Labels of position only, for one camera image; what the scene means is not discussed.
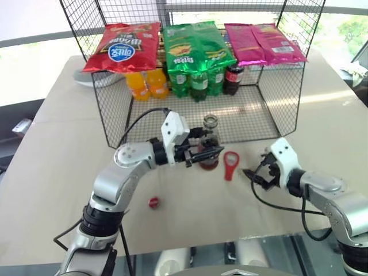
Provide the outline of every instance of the snack bag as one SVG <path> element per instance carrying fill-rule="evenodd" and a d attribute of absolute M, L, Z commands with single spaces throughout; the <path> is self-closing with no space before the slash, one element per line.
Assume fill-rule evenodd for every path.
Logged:
<path fill-rule="evenodd" d="M 264 50 L 268 65 L 306 62 L 298 46 L 291 43 L 275 24 L 252 25 L 250 28 Z"/>
<path fill-rule="evenodd" d="M 265 52 L 255 39 L 249 24 L 225 24 L 239 66 L 267 64 Z"/>
<path fill-rule="evenodd" d="M 106 26 L 96 52 L 83 72 L 132 73 L 156 68 L 160 23 Z"/>
<path fill-rule="evenodd" d="M 193 29 L 198 38 L 197 41 L 205 52 L 207 70 L 214 70 L 236 63 L 235 57 L 226 46 L 214 21 L 193 24 Z"/>
<path fill-rule="evenodd" d="M 170 74 L 201 74 L 236 62 L 213 21 L 164 28 Z"/>
<path fill-rule="evenodd" d="M 206 71 L 204 53 L 196 41 L 192 25 L 164 27 L 163 37 L 169 74 Z"/>

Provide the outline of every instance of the brown glass bottle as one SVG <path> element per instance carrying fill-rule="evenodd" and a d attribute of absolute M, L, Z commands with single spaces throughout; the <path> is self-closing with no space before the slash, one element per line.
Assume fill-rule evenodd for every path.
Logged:
<path fill-rule="evenodd" d="M 204 130 L 209 133 L 201 137 L 200 144 L 198 145 L 198 151 L 203 151 L 208 147 L 215 147 L 220 145 L 220 137 L 217 129 L 218 119 L 215 115 L 206 115 L 203 121 Z M 213 170 L 219 164 L 219 155 L 216 155 L 210 159 L 200 162 L 200 166 L 204 170 Z"/>

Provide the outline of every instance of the metal wire cage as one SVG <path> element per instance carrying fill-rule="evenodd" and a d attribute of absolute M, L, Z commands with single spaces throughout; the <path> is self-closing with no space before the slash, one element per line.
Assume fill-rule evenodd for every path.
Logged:
<path fill-rule="evenodd" d="M 260 24 L 275 22 L 308 55 L 325 0 L 60 0 L 85 60 L 92 55 L 106 24 L 160 21 L 162 26 L 200 21 Z M 227 34 L 223 31 L 225 41 Z M 159 59 L 164 59 L 163 43 Z M 125 80 L 103 86 L 106 72 L 93 73 L 95 95 L 108 145 L 119 146 L 129 124 L 143 111 L 168 107 L 183 115 L 189 127 L 203 117 L 218 116 L 223 143 L 277 138 L 296 130 L 305 63 L 248 66 L 235 96 L 207 97 L 195 103 L 170 95 L 165 100 L 135 101 Z M 129 141 L 161 137 L 162 114 L 151 113 L 133 128 Z"/>

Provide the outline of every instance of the red bottle opener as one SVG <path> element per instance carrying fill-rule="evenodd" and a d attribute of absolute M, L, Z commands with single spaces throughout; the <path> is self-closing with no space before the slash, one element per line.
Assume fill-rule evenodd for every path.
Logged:
<path fill-rule="evenodd" d="M 224 154 L 224 163 L 225 163 L 225 180 L 231 181 L 232 174 L 239 164 L 240 156 L 236 152 L 227 151 Z"/>

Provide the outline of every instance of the table surface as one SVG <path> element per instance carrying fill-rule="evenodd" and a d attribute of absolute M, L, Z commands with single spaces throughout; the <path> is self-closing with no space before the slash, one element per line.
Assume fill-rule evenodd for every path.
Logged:
<path fill-rule="evenodd" d="M 64 251 L 52 238 L 80 218 L 95 177 L 113 156 L 93 90 L 72 80 L 72 72 L 82 64 L 80 57 L 68 61 L 0 184 L 0 266 L 61 262 Z M 367 122 L 364 104 L 321 55 L 311 51 L 297 130 L 287 136 L 302 167 L 340 176 L 368 196 Z M 255 168 L 272 142 L 226 144 L 225 150 L 240 154 L 239 167 Z M 230 183 L 223 179 L 222 162 L 208 172 L 178 164 L 142 177 L 124 217 L 131 253 L 302 231 L 299 214 L 259 203 L 239 172 Z M 300 199 L 280 189 L 259 193 L 275 204 L 301 206 Z M 162 199 L 158 210 L 147 206 L 152 196 Z M 320 229 L 328 221 L 309 216 L 308 224 Z M 72 235 L 62 238 L 66 244 L 71 240 Z M 116 246 L 122 254 L 121 242 Z"/>

